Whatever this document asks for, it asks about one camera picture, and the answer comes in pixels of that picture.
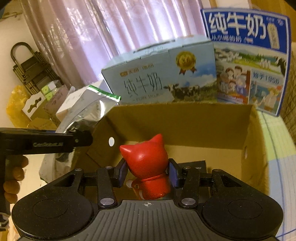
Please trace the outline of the person left hand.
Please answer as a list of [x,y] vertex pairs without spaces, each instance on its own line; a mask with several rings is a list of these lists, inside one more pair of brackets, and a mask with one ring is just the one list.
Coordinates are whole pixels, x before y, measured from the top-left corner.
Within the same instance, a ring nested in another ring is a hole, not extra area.
[[6,160],[13,165],[6,174],[9,180],[5,180],[3,184],[4,197],[9,203],[16,203],[18,200],[17,194],[20,192],[20,184],[25,177],[24,168],[29,164],[27,157],[23,155],[8,155]]

